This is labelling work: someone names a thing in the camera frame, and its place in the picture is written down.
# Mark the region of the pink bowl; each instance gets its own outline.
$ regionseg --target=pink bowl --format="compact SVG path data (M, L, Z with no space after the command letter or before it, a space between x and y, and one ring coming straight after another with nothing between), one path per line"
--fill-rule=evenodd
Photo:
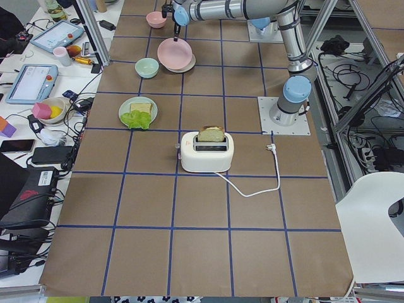
M169 69L185 68L192 60L192 48L183 39L165 39L157 49L157 57L160 62Z
M146 16L146 21L153 28L162 28L167 21L167 18L163 18L161 11L152 11Z

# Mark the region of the bread slice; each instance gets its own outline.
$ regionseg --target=bread slice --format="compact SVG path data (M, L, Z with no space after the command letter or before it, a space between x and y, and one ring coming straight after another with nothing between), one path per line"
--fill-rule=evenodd
M140 112L147 112L148 114L152 114L152 103L131 103L131 112L134 110L138 110Z
M199 130L199 142L223 142L225 130L221 126L204 126Z

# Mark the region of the red logo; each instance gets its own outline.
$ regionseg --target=red logo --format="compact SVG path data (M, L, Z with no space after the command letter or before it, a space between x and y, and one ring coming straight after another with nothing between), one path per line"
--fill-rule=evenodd
M32 191L32 190L26 190L24 193L22 193L22 195L20 196L20 200L25 200L28 199L32 196L35 196L39 194L37 191Z

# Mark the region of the white chair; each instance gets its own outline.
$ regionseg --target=white chair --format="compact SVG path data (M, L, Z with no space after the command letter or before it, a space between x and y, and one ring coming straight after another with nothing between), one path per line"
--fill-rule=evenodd
M404 174L375 172L358 179L336 204L357 283L404 280L404 237L388 215L404 197Z

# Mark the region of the white toaster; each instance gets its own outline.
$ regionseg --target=white toaster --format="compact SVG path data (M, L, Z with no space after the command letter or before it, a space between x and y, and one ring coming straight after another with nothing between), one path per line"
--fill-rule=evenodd
M233 153L234 142L228 133L223 142L198 142L197 131L181 139L181 165L188 172L225 172L232 164Z

